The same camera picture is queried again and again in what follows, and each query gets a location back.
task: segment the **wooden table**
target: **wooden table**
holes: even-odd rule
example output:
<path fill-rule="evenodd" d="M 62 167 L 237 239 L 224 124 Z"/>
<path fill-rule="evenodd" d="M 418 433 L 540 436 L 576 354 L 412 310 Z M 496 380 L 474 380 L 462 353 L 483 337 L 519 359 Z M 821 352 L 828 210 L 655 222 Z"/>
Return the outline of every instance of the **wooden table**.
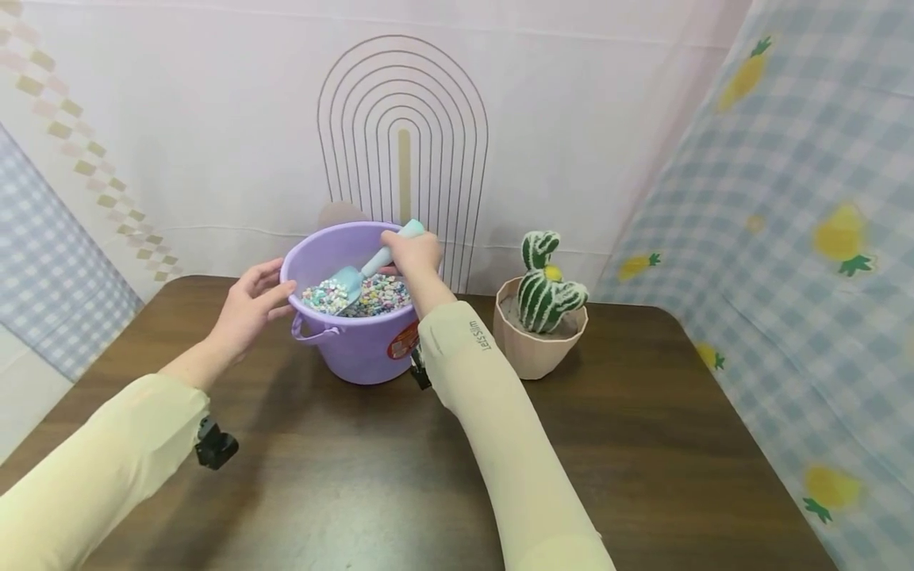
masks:
<path fill-rule="evenodd" d="M 201 339 L 230 284 L 165 286 L 0 469 L 0 490 Z M 491 324 L 493 299 L 467 299 Z M 578 348 L 526 388 L 619 571 L 834 570 L 675 319 L 590 311 Z M 409 374 L 349 385 L 276 323 L 212 411 L 240 452 L 215 472 L 188 458 L 86 569 L 504 568 L 460 424 Z"/>

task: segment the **light blue scoop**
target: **light blue scoop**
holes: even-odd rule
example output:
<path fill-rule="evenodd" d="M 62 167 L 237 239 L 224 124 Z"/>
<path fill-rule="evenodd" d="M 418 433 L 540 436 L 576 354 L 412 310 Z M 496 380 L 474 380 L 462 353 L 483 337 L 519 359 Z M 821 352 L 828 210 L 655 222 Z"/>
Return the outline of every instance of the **light blue scoop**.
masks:
<path fill-rule="evenodd" d="M 401 228 L 397 234 L 404 238 L 415 238 L 416 236 L 425 234 L 425 227 L 419 220 L 413 218 L 407 222 L 406 226 Z M 335 273 L 331 280 L 335 280 L 339 283 L 346 292 L 346 306 L 334 313 L 334 315 L 339 315 L 356 303 L 358 299 L 362 297 L 362 282 L 365 281 L 365 278 L 370 278 L 375 275 L 378 270 L 387 266 L 391 261 L 393 261 L 393 257 L 390 255 L 390 248 L 385 246 L 375 254 L 374 258 L 370 259 L 367 264 L 362 266 L 361 271 L 356 270 L 353 266 L 346 266 Z"/>

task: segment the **left hand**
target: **left hand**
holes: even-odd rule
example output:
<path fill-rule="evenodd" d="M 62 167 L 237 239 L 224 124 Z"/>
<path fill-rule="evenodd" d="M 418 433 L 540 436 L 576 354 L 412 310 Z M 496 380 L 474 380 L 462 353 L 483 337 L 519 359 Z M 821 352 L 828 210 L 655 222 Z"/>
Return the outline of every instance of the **left hand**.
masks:
<path fill-rule="evenodd" d="M 288 297 L 295 292 L 295 281 L 279 284 L 281 266 L 282 258 L 278 258 L 244 272 L 228 290 L 208 344 L 238 361 L 267 323 L 294 313 Z"/>

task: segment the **fake cactus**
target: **fake cactus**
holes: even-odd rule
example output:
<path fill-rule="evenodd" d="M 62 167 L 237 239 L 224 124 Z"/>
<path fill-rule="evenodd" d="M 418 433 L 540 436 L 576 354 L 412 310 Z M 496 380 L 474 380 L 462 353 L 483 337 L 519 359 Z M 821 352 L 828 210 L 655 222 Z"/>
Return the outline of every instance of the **fake cactus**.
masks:
<path fill-rule="evenodd" d="M 562 272 L 549 263 L 558 248 L 556 232 L 527 232 L 521 251 L 526 274 L 517 290 L 520 322 L 531 333 L 552 333 L 562 316 L 587 302 L 587 288 L 564 281 Z"/>

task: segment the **colorful pebble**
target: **colorful pebble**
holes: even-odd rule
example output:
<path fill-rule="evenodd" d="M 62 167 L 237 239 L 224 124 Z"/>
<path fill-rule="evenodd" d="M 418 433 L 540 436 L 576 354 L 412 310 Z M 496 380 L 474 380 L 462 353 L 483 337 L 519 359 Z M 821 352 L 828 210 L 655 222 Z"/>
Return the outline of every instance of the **colorful pebble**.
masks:
<path fill-rule="evenodd" d="M 335 280 L 325 280 L 302 292 L 302 300 L 320 313 L 336 314 L 346 306 L 345 290 Z M 362 296 L 340 317 L 374 317 L 410 304 L 406 283 L 395 276 L 377 274 L 362 282 Z"/>

